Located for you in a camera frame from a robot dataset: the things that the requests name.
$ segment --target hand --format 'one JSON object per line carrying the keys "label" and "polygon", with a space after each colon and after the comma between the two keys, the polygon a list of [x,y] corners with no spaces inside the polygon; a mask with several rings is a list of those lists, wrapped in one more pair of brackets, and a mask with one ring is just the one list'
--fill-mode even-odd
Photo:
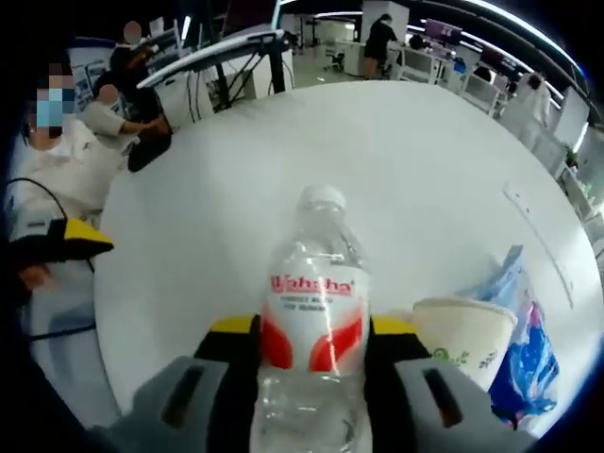
{"label": "hand", "polygon": [[29,291],[34,291],[50,283],[51,280],[50,271],[45,264],[26,267],[18,275]]}

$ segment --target plastic bag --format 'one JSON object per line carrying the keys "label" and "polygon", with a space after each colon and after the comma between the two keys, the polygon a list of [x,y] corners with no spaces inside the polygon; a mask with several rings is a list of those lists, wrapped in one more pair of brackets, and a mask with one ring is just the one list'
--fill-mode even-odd
{"label": "plastic bag", "polygon": [[513,246],[500,272],[463,295],[493,302],[518,317],[489,394],[495,413],[526,428],[532,417],[556,406],[560,367],[545,333],[543,309],[533,296],[529,276],[524,271],[522,251],[521,245]]}

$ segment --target cup rim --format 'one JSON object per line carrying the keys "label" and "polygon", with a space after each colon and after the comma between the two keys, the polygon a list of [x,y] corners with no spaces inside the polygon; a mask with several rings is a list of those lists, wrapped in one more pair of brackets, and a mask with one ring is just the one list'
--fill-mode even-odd
{"label": "cup rim", "polygon": [[434,307],[472,307],[475,309],[495,311],[496,313],[507,316],[514,327],[518,325],[518,317],[509,309],[499,307],[492,302],[483,302],[465,297],[429,297],[413,304],[413,311],[416,307],[434,308]]}

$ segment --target red and white label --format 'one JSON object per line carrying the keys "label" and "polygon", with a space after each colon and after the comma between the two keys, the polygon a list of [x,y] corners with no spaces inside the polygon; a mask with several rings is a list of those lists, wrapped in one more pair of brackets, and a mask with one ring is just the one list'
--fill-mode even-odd
{"label": "red and white label", "polygon": [[266,364],[336,375],[362,369],[369,276],[354,267],[322,270],[297,264],[271,275],[260,336]]}

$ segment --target office floor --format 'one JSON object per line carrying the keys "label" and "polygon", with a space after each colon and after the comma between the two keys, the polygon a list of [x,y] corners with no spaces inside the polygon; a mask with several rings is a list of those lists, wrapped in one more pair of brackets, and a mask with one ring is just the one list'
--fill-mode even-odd
{"label": "office floor", "polygon": [[324,83],[360,80],[359,77],[334,71],[333,69],[325,70],[322,55],[323,49],[321,47],[307,48],[304,49],[303,54],[294,55],[294,80],[296,88],[312,87]]}

